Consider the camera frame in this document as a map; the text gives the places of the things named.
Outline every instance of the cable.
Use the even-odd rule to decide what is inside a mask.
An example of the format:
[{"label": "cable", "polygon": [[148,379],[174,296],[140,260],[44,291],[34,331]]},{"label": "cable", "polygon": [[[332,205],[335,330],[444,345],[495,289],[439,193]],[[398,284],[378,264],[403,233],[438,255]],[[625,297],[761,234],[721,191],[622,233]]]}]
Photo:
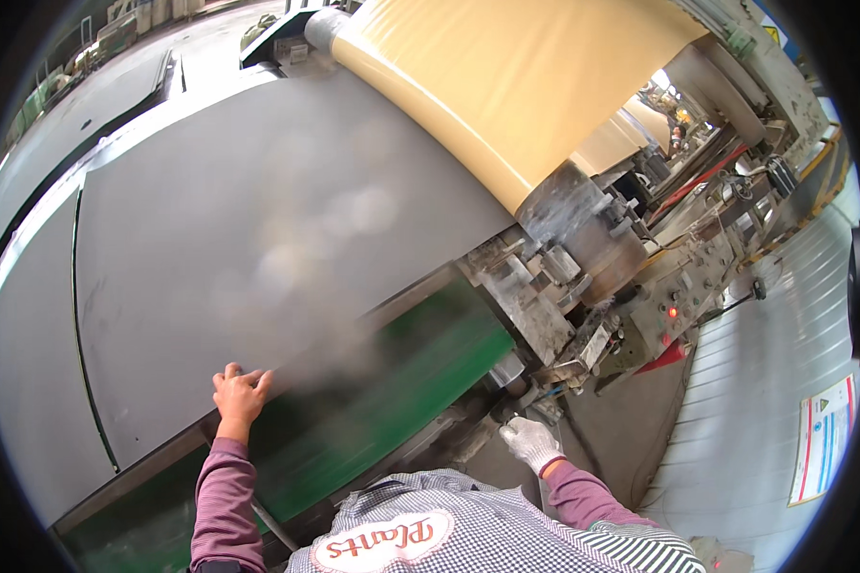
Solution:
[{"label": "cable", "polygon": [[567,401],[566,396],[562,395],[558,397],[558,406],[564,411],[564,417],[567,419],[570,431],[573,432],[573,437],[580,443],[583,453],[590,461],[590,464],[592,464],[592,475],[599,478],[599,481],[602,483],[605,483],[605,474],[602,473],[602,465],[599,463],[595,450],[592,449],[592,444],[583,435],[583,429],[580,427],[580,424],[573,417],[573,411],[570,409],[570,403]]},{"label": "cable", "polygon": [[565,390],[564,386],[565,386],[564,384],[559,384],[559,385],[555,386],[555,387],[554,387],[554,388],[552,388],[551,390],[547,391],[546,393],[544,393],[544,394],[542,394],[541,396],[539,396],[539,397],[535,398],[534,400],[532,400],[532,403],[530,403],[529,405],[531,406],[532,404],[537,404],[537,403],[539,403],[541,400],[544,400],[545,398],[548,398],[549,396],[554,396],[555,394],[559,393],[559,392],[560,392],[560,391],[562,391],[562,390],[566,393],[566,390]]},{"label": "cable", "polygon": [[711,167],[710,170],[705,171],[699,177],[697,177],[695,180],[687,182],[684,185],[682,185],[675,193],[673,193],[672,195],[667,197],[666,200],[662,202],[662,204],[659,206],[659,208],[656,210],[656,212],[654,212],[650,216],[650,220],[647,221],[646,224],[653,224],[661,213],[667,211],[676,202],[683,199],[685,197],[685,195],[688,194],[689,191],[691,191],[692,189],[694,189],[695,187],[697,187],[701,183],[705,182],[706,180],[710,179],[711,176],[714,175],[719,170],[721,170],[723,168],[723,166],[726,165],[726,163],[728,163],[733,158],[738,157],[739,155],[742,155],[746,151],[748,151],[748,145],[746,145],[745,143],[740,143],[739,146],[737,148],[735,148],[732,153],[730,153],[722,161],[720,161],[719,163],[717,163],[716,165]]},{"label": "cable", "polygon": [[[685,367],[682,369],[681,378],[678,380],[678,384],[675,389],[675,394],[672,396],[672,403],[668,406],[668,410],[666,411],[666,415],[663,417],[663,426],[668,423],[669,416],[675,410],[676,401],[678,400],[678,393],[685,391],[688,389],[688,376],[691,373],[691,363],[689,361],[693,361],[693,353],[688,354],[688,358],[685,359]],[[684,402],[685,395],[682,392],[682,401]],[[656,434],[656,438],[653,439],[653,444],[650,445],[650,450],[652,450],[656,446],[656,442],[659,441],[661,437],[664,436],[663,432]],[[637,470],[634,472],[634,476],[631,477],[631,490],[628,492],[628,495],[631,498],[631,505],[634,504],[634,487],[637,485],[637,475],[640,474],[640,470],[644,468],[644,464],[646,464],[647,458],[644,456],[643,460],[641,460],[640,465],[637,466]]]},{"label": "cable", "polygon": [[729,311],[733,310],[739,304],[743,304],[746,301],[752,301],[752,300],[759,300],[759,301],[764,300],[764,296],[762,296],[761,298],[758,298],[757,291],[755,289],[752,289],[752,292],[749,292],[744,297],[742,297],[738,301],[734,302],[733,304],[730,304],[726,308],[716,309],[719,312],[713,313],[712,311],[707,311],[706,313],[704,313],[704,315],[700,317],[697,326],[699,327],[701,325],[705,325],[705,324],[709,323],[711,320],[713,320],[714,318],[720,318],[722,315],[725,315]]},{"label": "cable", "polygon": [[694,233],[691,233],[690,231],[688,231],[688,232],[686,232],[686,233],[682,233],[682,234],[681,234],[681,235],[679,235],[679,236],[676,236],[675,238],[673,238],[672,240],[670,240],[670,241],[668,242],[668,244],[663,244],[663,243],[660,243],[660,242],[659,242],[659,239],[657,239],[657,238],[656,238],[656,236],[655,236],[655,235],[653,235],[653,233],[651,233],[649,229],[647,229],[647,230],[646,230],[646,237],[647,237],[651,242],[653,242],[656,246],[658,246],[658,247],[659,247],[659,248],[658,248],[658,249],[653,253],[654,255],[655,255],[656,253],[660,252],[660,251],[663,251],[663,250],[672,250],[673,248],[678,248],[678,247],[679,247],[679,246],[681,246],[681,245],[676,245],[675,243],[676,243],[677,241],[681,240],[682,238],[684,238],[685,236],[688,236],[688,235],[691,235],[691,237],[692,237],[692,238],[694,237]]}]

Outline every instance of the yellow warning sign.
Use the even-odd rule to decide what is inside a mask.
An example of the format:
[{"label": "yellow warning sign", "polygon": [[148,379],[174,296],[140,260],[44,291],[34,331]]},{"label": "yellow warning sign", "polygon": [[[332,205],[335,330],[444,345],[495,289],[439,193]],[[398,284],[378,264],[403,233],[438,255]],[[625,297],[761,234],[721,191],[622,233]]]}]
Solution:
[{"label": "yellow warning sign", "polygon": [[768,34],[771,35],[771,38],[777,42],[777,45],[780,46],[780,30],[773,26],[762,26],[761,28],[768,30]]}]

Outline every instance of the beige plastic film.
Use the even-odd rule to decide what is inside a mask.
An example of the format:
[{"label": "beige plastic film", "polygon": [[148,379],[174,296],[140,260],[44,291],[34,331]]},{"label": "beige plastic film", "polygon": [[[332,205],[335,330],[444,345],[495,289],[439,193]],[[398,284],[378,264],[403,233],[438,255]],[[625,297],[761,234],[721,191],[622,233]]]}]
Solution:
[{"label": "beige plastic film", "polygon": [[705,33],[668,0],[369,0],[332,53],[516,213]]},{"label": "beige plastic film", "polygon": [[672,132],[668,128],[668,118],[660,112],[650,109],[646,104],[637,99],[637,96],[627,100],[624,109],[634,116],[634,119],[649,131],[659,143],[662,152],[668,155],[668,141]]},{"label": "beige plastic film", "polygon": [[[627,100],[624,110],[629,112],[659,143],[663,153],[668,154],[668,141],[672,135],[666,116],[645,106],[635,97]],[[649,145],[644,135],[617,111],[608,121],[600,124],[570,155],[589,177],[598,175],[616,166]]]}]

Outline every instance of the corrugated metal wall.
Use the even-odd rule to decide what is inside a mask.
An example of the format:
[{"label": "corrugated metal wall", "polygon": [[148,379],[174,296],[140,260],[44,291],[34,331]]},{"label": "corrugated metal wall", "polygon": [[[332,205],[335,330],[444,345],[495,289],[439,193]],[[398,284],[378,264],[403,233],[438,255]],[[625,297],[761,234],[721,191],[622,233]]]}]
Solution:
[{"label": "corrugated metal wall", "polygon": [[860,367],[850,360],[847,269],[860,189],[846,187],[773,255],[780,281],[765,301],[705,325],[668,450],[641,514],[688,538],[714,535],[774,571],[823,498],[788,508],[800,400]]}]

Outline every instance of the gloved hand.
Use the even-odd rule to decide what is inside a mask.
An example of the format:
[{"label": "gloved hand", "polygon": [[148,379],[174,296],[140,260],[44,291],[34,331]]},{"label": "gloved hand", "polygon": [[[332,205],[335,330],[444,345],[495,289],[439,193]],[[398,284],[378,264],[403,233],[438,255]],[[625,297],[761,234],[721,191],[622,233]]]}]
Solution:
[{"label": "gloved hand", "polygon": [[552,460],[566,459],[558,449],[558,441],[551,435],[548,427],[540,422],[516,416],[501,426],[500,436],[510,448],[510,452],[528,464],[539,478],[542,469]]}]

